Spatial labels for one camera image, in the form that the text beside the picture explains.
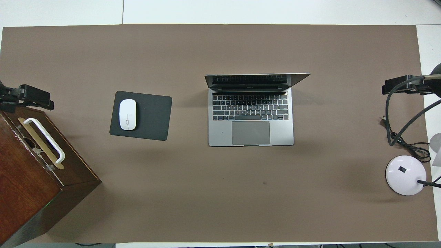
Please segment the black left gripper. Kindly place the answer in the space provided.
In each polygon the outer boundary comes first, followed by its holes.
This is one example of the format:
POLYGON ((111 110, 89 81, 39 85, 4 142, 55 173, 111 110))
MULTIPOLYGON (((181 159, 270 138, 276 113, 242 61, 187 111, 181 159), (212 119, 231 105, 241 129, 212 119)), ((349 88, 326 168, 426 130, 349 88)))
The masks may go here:
POLYGON ((33 86, 23 84, 19 88, 11 88, 0 82, 1 111, 15 112, 17 106, 34 106, 52 111, 54 110, 54 101, 50 100, 49 92, 33 86))

